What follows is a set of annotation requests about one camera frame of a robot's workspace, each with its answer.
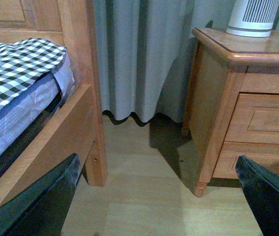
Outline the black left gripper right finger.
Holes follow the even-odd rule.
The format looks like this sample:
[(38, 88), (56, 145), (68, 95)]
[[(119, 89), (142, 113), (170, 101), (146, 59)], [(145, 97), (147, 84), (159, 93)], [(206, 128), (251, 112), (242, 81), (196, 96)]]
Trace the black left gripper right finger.
[(235, 167), (251, 211), (265, 236), (279, 236), (279, 176), (245, 155)]

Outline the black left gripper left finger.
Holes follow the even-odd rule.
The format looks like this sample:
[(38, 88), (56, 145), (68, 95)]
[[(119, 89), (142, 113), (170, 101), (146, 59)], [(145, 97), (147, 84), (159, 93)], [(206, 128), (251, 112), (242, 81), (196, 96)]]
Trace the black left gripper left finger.
[(73, 153), (0, 207), (0, 236), (59, 236), (74, 197), (80, 160)]

